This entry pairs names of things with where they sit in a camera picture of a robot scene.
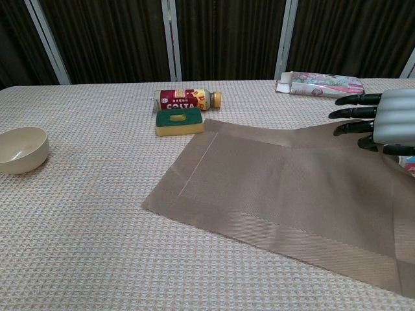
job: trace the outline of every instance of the snack package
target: snack package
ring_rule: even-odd
[[[399,164],[415,177],[415,156],[399,157]]]
[[[322,73],[282,73],[276,91],[298,95],[340,98],[363,94],[362,82],[353,76],[335,76]]]

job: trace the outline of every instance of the beige bowl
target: beige bowl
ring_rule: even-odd
[[[29,172],[40,166],[48,153],[49,140],[41,128],[15,128],[0,134],[0,172]]]

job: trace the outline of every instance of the sponge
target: sponge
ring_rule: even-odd
[[[157,112],[156,132],[159,136],[202,133],[203,129],[199,108],[167,109]]]

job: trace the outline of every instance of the curtain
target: curtain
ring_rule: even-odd
[[[287,71],[398,78],[414,48],[414,0],[300,0]]]
[[[169,81],[159,0],[41,0],[74,84]]]
[[[23,0],[0,0],[0,89],[57,84]]]
[[[176,0],[183,80],[273,79],[285,0]]]

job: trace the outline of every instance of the textured tablecloth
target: textured tablecloth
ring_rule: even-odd
[[[415,80],[363,80],[367,93]],[[264,128],[330,122],[334,100],[277,94],[274,81],[13,87],[0,132],[40,126],[45,164],[0,174],[0,309],[415,310],[407,299],[145,211],[190,141],[156,137],[155,89],[206,87],[204,117]]]

